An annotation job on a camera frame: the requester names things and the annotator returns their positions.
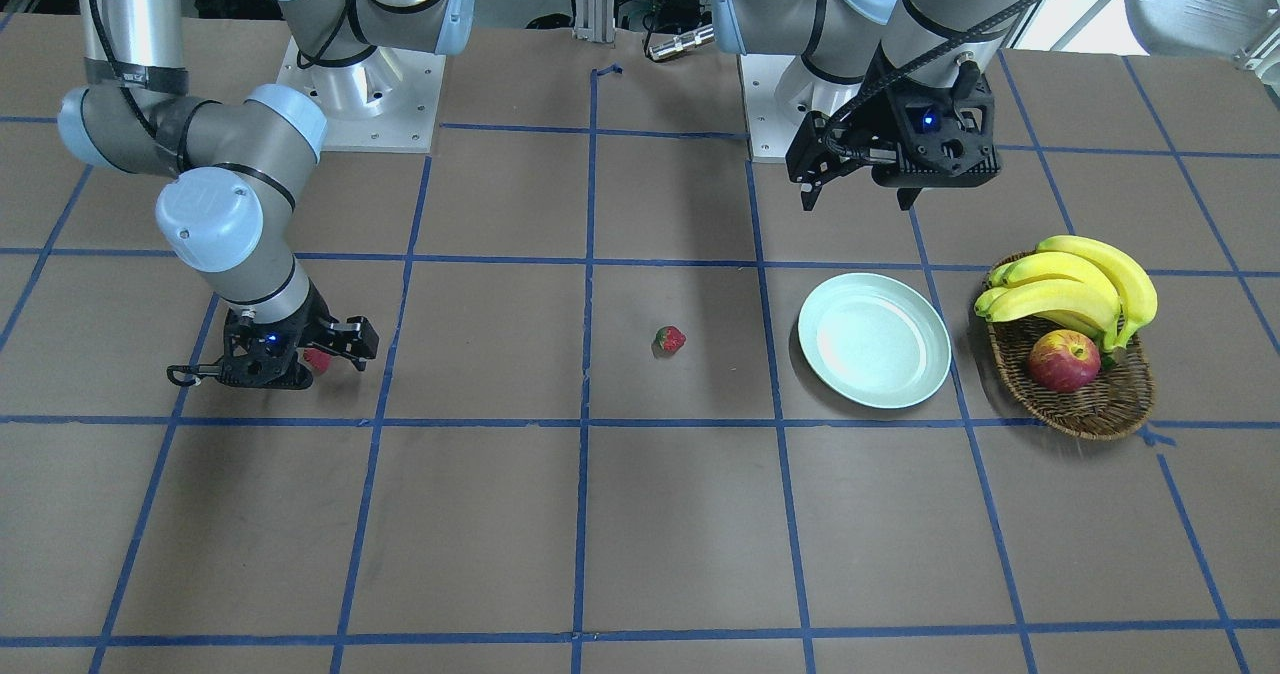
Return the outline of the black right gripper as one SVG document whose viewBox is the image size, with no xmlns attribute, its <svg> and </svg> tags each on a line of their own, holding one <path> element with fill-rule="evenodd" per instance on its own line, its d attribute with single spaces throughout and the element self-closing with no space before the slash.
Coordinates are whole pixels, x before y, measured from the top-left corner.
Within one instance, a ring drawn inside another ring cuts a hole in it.
<svg viewBox="0 0 1280 674">
<path fill-rule="evenodd" d="M 252 390 L 306 390 L 315 377 L 302 363 L 300 350 L 308 324 L 324 318 L 338 320 L 315 286 L 308 288 L 301 310 L 273 324 L 259 324 L 248 315 L 228 311 L 221 329 L 218 382 Z M 357 372 L 365 372 L 370 361 L 378 358 L 380 336 L 324 335 L 317 349 L 329 352 L 332 364 L 347 359 Z"/>
</svg>

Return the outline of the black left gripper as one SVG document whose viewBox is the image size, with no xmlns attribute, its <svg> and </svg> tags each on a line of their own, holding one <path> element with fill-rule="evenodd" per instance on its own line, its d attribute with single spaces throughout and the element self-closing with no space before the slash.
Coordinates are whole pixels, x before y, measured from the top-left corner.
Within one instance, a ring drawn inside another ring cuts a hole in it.
<svg viewBox="0 0 1280 674">
<path fill-rule="evenodd" d="M 995 146 L 995 96 L 979 64 L 963 59 L 957 78 L 931 87 L 904 77 L 868 104 L 868 128 L 892 162 L 874 162 L 877 185 L 897 188 L 901 212 L 910 212 L 925 188 L 972 188 L 1002 171 Z M 801 182 L 804 212 L 813 212 L 822 182 Z"/>
</svg>

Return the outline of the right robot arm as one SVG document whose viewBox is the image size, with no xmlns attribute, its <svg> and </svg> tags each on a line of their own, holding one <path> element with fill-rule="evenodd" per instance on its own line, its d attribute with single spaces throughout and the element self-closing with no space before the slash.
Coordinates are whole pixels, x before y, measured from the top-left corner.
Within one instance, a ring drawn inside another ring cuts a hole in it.
<svg viewBox="0 0 1280 674">
<path fill-rule="evenodd" d="M 79 0 L 87 83 L 58 113 L 67 150 L 113 171 L 166 176 L 165 240 L 227 304 L 221 356 L 173 364 L 180 388 L 306 390 L 332 358 L 365 370 L 369 318 L 334 318 L 285 240 L 333 121 L 379 115 L 404 77 L 392 52 L 457 55 L 475 0 L 276 0 L 315 92 L 264 83 L 242 104 L 189 92 L 178 0 Z"/>
</svg>

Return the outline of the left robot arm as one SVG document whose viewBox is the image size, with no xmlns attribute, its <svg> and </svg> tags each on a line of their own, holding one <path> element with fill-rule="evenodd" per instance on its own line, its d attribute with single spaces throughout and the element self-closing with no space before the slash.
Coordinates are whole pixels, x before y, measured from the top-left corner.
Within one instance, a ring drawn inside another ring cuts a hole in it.
<svg viewBox="0 0 1280 674">
<path fill-rule="evenodd" d="M 868 169 L 913 208 L 1002 171 L 987 65 L 1042 0 L 710 0 L 719 49 L 791 56 L 801 107 L 783 155 L 803 208 Z"/>
</svg>

